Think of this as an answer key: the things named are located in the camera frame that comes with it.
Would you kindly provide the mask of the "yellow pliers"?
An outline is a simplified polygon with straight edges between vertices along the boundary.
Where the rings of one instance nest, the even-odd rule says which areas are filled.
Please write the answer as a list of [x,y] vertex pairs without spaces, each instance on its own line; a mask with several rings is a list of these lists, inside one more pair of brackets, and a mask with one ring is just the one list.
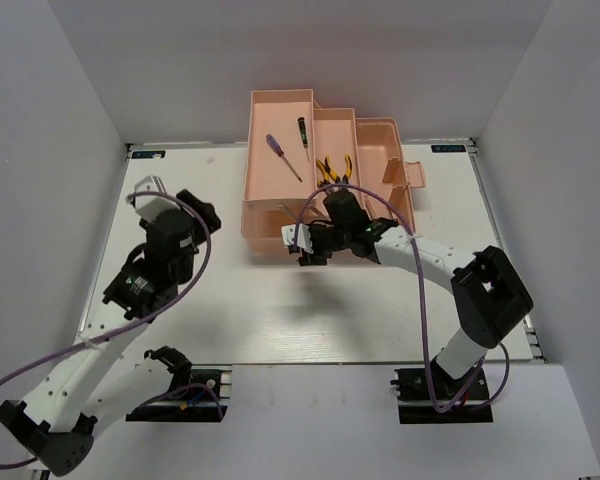
[[328,157],[326,157],[324,160],[317,159],[316,167],[321,174],[321,178],[317,181],[318,187],[324,187],[326,185],[336,184],[338,182],[338,176],[331,169]]
[[346,154],[344,156],[344,161],[345,161],[345,173],[342,176],[342,183],[349,184],[350,180],[352,178],[352,174],[353,174],[353,162],[352,162],[351,156],[349,154]]

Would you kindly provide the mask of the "pink plastic toolbox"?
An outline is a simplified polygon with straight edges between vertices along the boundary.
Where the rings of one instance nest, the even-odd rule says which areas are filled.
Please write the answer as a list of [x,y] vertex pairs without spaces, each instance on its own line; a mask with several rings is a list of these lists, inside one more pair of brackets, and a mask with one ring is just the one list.
[[286,253],[281,229],[297,215],[326,217],[313,191],[342,180],[371,218],[415,221],[412,192],[426,185],[422,165],[407,162],[397,123],[363,118],[352,108],[323,108],[312,90],[251,94],[241,233],[256,256]]

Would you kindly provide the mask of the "blue handled screwdriver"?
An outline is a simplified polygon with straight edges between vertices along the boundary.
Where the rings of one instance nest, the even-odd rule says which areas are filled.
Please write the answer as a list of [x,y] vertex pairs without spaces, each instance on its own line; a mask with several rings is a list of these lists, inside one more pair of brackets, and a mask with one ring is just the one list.
[[277,140],[271,134],[267,134],[265,137],[265,140],[266,140],[266,143],[269,146],[269,148],[285,163],[285,165],[289,168],[289,170],[294,175],[294,177],[299,182],[303,182],[299,173],[296,171],[296,169],[291,164],[291,162],[287,159],[283,149],[281,148],[281,146],[277,142]]

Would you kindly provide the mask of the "black precision screwdriver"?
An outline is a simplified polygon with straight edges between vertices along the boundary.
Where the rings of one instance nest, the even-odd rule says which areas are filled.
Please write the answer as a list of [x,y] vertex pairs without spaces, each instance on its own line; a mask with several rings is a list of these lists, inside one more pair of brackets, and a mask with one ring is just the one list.
[[297,124],[298,124],[299,134],[301,137],[301,142],[303,145],[306,159],[307,159],[307,161],[310,161],[308,132],[307,132],[305,118],[302,116],[298,117]]

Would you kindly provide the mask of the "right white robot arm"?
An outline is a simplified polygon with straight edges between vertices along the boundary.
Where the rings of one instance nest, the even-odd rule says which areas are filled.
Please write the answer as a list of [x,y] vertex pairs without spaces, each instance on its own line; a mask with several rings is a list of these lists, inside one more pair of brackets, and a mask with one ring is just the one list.
[[467,375],[533,308],[533,300],[506,253],[489,245],[467,252],[409,233],[396,219],[372,219],[356,196],[340,189],[323,200],[329,219],[283,226],[283,244],[302,266],[325,265],[349,250],[373,263],[421,276],[451,293],[459,329],[429,362],[431,384],[452,399]]

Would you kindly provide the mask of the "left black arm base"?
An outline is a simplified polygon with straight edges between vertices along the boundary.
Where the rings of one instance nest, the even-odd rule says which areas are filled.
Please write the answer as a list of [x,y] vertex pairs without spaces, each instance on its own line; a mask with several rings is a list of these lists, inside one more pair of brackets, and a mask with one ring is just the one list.
[[180,351],[164,346],[147,350],[145,359],[166,366],[170,383],[157,399],[126,415],[126,422],[221,423],[232,389],[231,366],[194,365]]

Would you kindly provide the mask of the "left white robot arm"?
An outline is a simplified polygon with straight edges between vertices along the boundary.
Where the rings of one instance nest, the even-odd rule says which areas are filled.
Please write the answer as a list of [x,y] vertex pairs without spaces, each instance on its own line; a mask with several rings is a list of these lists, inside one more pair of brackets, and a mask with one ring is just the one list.
[[100,384],[131,343],[198,282],[206,268],[196,267],[194,257],[221,227],[213,205],[188,190],[174,196],[137,191],[128,200],[145,240],[103,292],[104,303],[121,308],[121,315],[87,325],[72,346],[44,357],[56,365],[37,387],[0,405],[0,423],[56,477],[75,470],[99,434],[140,406],[192,390],[218,397],[193,381],[191,362],[172,347],[147,351],[112,385]]

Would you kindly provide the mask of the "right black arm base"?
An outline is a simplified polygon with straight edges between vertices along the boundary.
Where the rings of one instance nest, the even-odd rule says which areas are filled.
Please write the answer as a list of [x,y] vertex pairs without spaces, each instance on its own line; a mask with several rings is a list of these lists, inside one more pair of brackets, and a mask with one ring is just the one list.
[[494,421],[492,408],[482,406],[490,398],[484,370],[473,367],[459,380],[449,380],[438,367],[432,368],[433,388],[440,406],[451,401],[466,381],[476,373],[473,383],[446,413],[432,406],[423,367],[394,371],[390,385],[397,394],[398,417],[402,425],[486,424]]

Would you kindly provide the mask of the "left blue table label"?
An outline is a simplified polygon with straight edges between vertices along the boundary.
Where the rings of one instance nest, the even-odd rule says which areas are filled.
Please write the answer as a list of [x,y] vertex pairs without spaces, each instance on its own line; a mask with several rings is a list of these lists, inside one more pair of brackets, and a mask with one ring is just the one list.
[[162,159],[165,156],[165,150],[138,150],[131,153],[131,159]]

